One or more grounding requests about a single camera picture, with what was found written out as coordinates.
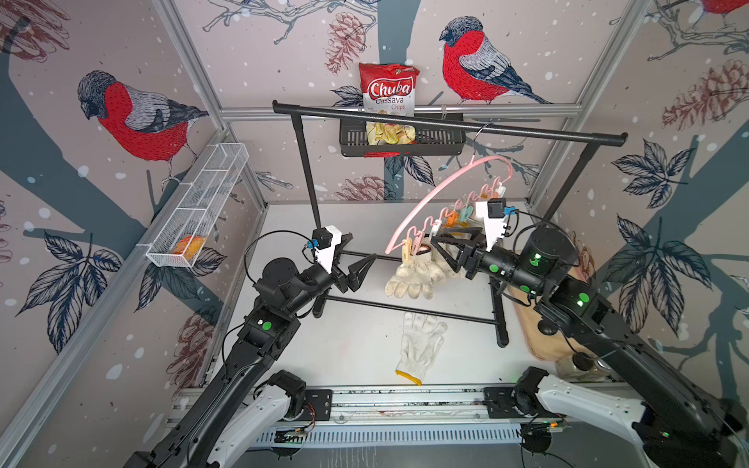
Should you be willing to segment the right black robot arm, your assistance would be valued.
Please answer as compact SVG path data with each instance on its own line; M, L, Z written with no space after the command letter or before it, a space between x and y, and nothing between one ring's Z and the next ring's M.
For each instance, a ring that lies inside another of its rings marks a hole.
M731 467L741 449L745 408L685 378L625 323L591 286L569 275L575 245L554 227L536 228L521 253L491 245L479 228L444 228L430 240L456 272L485 273L536 300L548 333L563 333L602 359L634 391L618 399L528 369L515 387L523 411L559 413L643 450L658 467Z

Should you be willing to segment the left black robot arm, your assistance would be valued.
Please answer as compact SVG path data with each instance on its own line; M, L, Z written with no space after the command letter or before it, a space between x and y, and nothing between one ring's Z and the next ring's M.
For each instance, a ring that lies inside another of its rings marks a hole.
M330 288L358 291L375 261L368 255L343 273L318 263L298 271L286 257L273 259L218 374L177 426L153 450L134 452L127 466L231 467L268 427L299 415L305 382L287 370L269 370L300 328L298 312Z

